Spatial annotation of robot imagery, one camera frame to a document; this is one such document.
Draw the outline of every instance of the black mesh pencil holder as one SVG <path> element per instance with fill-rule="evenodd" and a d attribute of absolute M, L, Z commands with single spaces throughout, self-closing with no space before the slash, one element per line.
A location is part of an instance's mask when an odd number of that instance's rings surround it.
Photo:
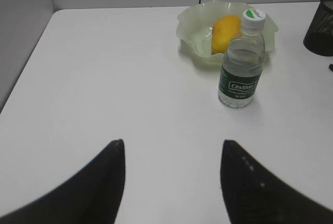
<path fill-rule="evenodd" d="M 315 54 L 333 56 L 333 0 L 321 0 L 303 44 Z"/>

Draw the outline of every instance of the plastic bottle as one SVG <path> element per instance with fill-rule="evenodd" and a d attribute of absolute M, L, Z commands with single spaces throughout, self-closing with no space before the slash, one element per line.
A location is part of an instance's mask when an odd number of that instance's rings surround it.
<path fill-rule="evenodd" d="M 219 99 L 227 106 L 244 107 L 253 98 L 265 58 L 261 33 L 265 20 L 263 11 L 254 8 L 245 10 L 240 32 L 227 47 L 219 83 Z"/>

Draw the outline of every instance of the black object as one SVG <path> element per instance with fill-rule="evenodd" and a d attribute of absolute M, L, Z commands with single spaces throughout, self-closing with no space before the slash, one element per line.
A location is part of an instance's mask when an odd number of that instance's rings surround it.
<path fill-rule="evenodd" d="M 321 0 L 303 44 L 315 54 L 333 56 L 333 0 Z"/>
<path fill-rule="evenodd" d="M 124 183 L 124 143 L 116 140 L 68 181 L 0 218 L 0 224 L 111 224 Z"/>
<path fill-rule="evenodd" d="M 333 223 L 331 210 L 286 185 L 235 141 L 223 144 L 221 186 L 232 224 Z"/>

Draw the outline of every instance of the translucent bowl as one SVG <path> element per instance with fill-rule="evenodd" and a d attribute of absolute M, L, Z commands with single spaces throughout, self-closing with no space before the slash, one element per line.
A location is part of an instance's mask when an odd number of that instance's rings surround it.
<path fill-rule="evenodd" d="M 253 8 L 245 3 L 210 1 L 191 6 L 178 15 L 179 24 L 176 35 L 183 40 L 192 51 L 208 63 L 221 63 L 223 54 L 212 54 L 212 28 L 214 23 L 225 15 L 237 15 Z M 263 36 L 266 51 L 275 48 L 275 32 L 278 27 L 267 15 Z"/>

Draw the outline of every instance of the white table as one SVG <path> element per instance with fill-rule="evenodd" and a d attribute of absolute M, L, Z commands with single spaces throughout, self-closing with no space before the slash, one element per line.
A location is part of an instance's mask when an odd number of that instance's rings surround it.
<path fill-rule="evenodd" d="M 0 216 L 118 138 L 126 184 L 117 224 L 229 223 L 224 139 L 333 208 L 333 59 L 302 44 L 317 5 L 256 5 L 279 31 L 243 109 L 219 102 L 219 69 L 179 50 L 176 16 L 185 7 L 55 13 L 0 115 Z"/>

